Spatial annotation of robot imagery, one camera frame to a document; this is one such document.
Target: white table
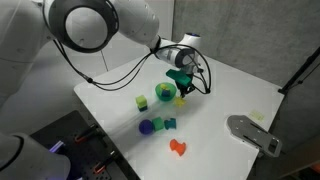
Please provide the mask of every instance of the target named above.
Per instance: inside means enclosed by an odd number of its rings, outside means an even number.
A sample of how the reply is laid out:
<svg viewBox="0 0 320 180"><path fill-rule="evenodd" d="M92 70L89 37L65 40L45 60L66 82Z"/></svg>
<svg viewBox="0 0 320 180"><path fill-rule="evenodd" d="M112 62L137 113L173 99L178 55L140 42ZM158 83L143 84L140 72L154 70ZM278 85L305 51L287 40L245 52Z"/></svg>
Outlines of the white table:
<svg viewBox="0 0 320 180"><path fill-rule="evenodd" d="M284 96L277 92L279 87L274 84L213 59L208 61L212 70L212 93L201 95L194 91L185 98L187 104L182 108L157 99L155 86L174 82L165 75L172 66L154 57L125 89L106 92L82 83L75 87L75 92L141 179L246 179L258 150L231 136L226 118L249 115L256 110L265 117L255 122L268 130ZM137 62L134 60L95 80L118 80ZM202 87L198 80L194 80L194 84ZM149 110L140 113L135 97L142 94L148 100ZM177 130L141 135L140 121L158 116L176 118ZM170 150L169 142L173 138L187 144L182 157Z"/></svg>

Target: purple shape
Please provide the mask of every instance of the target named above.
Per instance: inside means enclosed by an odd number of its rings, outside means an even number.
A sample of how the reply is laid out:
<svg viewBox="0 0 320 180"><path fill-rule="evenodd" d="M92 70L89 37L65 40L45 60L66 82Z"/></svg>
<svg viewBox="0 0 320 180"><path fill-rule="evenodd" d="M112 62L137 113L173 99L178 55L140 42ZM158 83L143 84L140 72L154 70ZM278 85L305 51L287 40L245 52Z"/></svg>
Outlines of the purple shape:
<svg viewBox="0 0 320 180"><path fill-rule="evenodd" d="M144 135L151 134L153 132L152 122L148 119L141 121L139 125L139 131Z"/></svg>

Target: gray bracket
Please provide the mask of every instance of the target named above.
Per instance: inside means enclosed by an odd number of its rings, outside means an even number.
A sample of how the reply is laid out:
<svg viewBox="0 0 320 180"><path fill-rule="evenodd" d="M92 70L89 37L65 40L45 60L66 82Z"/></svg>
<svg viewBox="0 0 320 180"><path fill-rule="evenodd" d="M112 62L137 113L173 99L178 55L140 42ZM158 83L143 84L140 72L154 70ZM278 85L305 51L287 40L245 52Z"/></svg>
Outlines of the gray bracket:
<svg viewBox="0 0 320 180"><path fill-rule="evenodd" d="M230 116L227 125L234 136L254 145L268 156L279 156L282 142L247 116Z"/></svg>

